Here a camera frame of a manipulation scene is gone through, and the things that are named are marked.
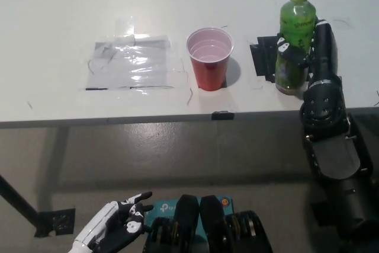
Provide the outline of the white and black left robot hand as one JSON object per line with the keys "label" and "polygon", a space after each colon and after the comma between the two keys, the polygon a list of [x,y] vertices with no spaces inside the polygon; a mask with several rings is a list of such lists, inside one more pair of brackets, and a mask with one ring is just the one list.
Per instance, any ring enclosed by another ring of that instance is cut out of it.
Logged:
{"label": "white and black left robot hand", "polygon": [[119,252],[140,235],[150,232],[144,214],[153,206],[142,201],[151,196],[152,192],[148,191],[107,203],[81,230],[69,252]]}

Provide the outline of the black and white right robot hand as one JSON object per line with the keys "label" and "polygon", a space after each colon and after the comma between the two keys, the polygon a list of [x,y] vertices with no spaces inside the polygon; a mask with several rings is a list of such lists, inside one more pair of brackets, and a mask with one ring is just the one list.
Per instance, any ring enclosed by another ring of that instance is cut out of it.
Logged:
{"label": "black and white right robot hand", "polygon": [[292,63],[297,69],[309,69],[313,74],[308,83],[309,88],[318,84],[331,84],[335,81],[340,84],[341,82],[336,78],[332,28],[324,19],[316,20],[308,52],[291,45],[284,38],[283,33],[277,34],[277,52],[279,57]]}

